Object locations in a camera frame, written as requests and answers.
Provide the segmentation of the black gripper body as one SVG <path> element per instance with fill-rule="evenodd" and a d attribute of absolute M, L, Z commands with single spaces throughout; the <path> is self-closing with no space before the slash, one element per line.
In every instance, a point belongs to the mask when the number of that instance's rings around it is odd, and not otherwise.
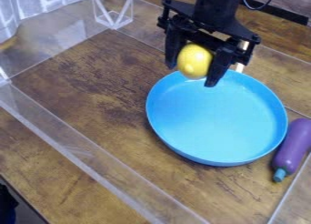
<path fill-rule="evenodd" d="M 236 20 L 240 0 L 196 0 L 194 4 L 178 0 L 161 0 L 163 14 L 156 25 L 164 29 L 176 25 L 186 43 L 194 42 L 211 50 L 227 46 L 235 50 L 235 63 L 250 62 L 252 50 L 262 38 Z"/>

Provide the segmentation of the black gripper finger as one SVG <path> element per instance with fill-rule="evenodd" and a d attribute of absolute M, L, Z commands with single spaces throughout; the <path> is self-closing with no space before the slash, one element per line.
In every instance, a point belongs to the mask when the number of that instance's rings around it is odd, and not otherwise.
<path fill-rule="evenodd" d="M 173 25 L 168 25 L 165 37 L 165 65 L 172 69 L 178 64 L 178 55 L 186 45 L 186 39 L 182 29 Z"/>
<path fill-rule="evenodd" d="M 227 46 L 222 46 L 216 50 L 215 57 L 211 61 L 207 74 L 206 87 L 215 87 L 223 78 L 228 67 L 235 63 L 235 50 Z"/>

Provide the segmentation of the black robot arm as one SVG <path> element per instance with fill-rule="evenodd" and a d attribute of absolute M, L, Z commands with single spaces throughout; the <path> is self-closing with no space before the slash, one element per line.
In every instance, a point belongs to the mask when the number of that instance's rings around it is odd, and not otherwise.
<path fill-rule="evenodd" d="M 214 52 L 206 87 L 215 87 L 231 65 L 250 63 L 262 38 L 236 20 L 240 0 L 196 0 L 194 4 L 161 0 L 157 26 L 165 33 L 165 65 L 178 65 L 178 55 L 187 42 Z"/>

